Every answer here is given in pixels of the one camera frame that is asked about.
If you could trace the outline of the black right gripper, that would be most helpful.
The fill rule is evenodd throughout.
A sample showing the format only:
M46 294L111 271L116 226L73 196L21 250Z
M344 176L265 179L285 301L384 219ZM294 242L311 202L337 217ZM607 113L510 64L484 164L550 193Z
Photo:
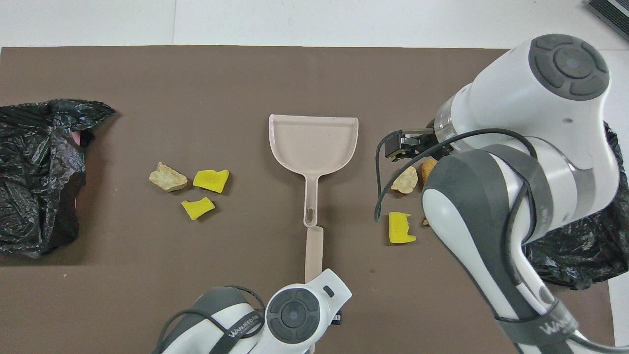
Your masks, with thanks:
M414 158L435 146L438 139L433 127L393 131L385 137L385 148L400 148L391 154L391 162Z

